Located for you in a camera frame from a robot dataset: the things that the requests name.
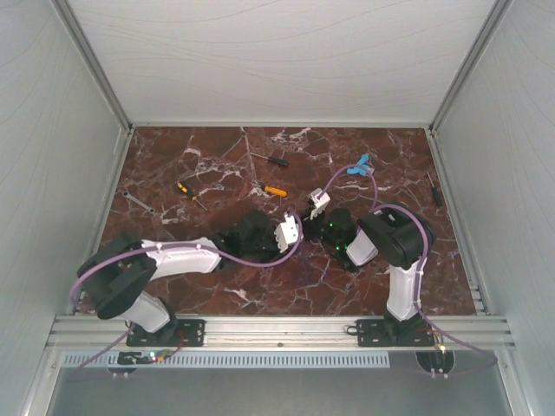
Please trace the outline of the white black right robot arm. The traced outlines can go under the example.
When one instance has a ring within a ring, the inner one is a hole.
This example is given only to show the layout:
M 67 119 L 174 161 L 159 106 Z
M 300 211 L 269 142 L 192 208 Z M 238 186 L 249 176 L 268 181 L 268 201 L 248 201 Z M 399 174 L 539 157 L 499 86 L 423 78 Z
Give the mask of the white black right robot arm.
M 435 241 L 431 224 L 405 205 L 391 202 L 354 220 L 350 210 L 336 208 L 330 213 L 302 215 L 304 236 L 320 243 L 324 250 L 348 272 L 354 272 L 380 256 L 388 263 L 388 318 L 383 333 L 400 345 L 412 337 L 411 319 L 421 306 L 423 269 Z

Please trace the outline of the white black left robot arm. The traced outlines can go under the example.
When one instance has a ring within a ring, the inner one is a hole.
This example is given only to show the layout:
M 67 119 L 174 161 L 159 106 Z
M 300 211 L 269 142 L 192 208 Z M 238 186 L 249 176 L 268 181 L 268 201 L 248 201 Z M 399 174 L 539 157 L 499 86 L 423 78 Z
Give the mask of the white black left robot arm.
M 176 339 L 179 325 L 170 308 L 146 292 L 150 282 L 186 273 L 227 270 L 236 264 L 235 257 L 271 263 L 287 248 L 281 228 L 274 226 L 265 213 L 250 211 L 226 231 L 174 248 L 125 231 L 85 262 L 77 276 L 82 277 L 95 266 L 117 257 L 82 283 L 97 316 L 101 320 L 121 317 L 156 343 L 167 345 Z

